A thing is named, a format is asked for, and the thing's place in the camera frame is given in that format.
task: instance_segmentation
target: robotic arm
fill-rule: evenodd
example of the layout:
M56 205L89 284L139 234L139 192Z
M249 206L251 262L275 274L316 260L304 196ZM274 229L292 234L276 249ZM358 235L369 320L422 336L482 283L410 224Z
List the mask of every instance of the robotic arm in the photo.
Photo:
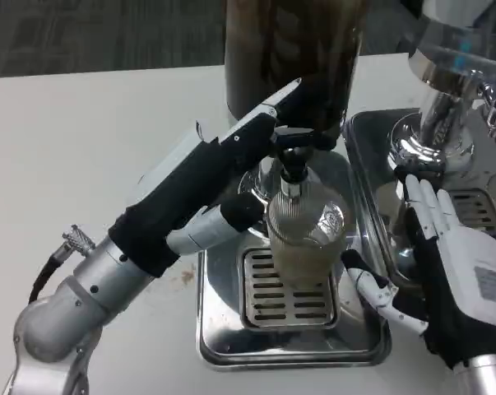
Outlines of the robotic arm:
M140 182L141 196L98 245L73 227L34 284L30 304L14 329L16 369L9 395L86 395L87 367L102 327L124 311L180 255L208 249L262 219L264 207L241 194L205 211L233 177L271 154L281 124L301 126L298 114L327 98L321 80L298 79L266 99L226 135L204 142L197 132ZM321 134L308 141L335 144ZM44 283L70 255L85 259L49 298L37 300Z
M426 179L407 175L404 195L424 303L373 273L355 251L341 259L379 314L421 335L453 369L460 393L496 395L496 240L463 226L449 194Z

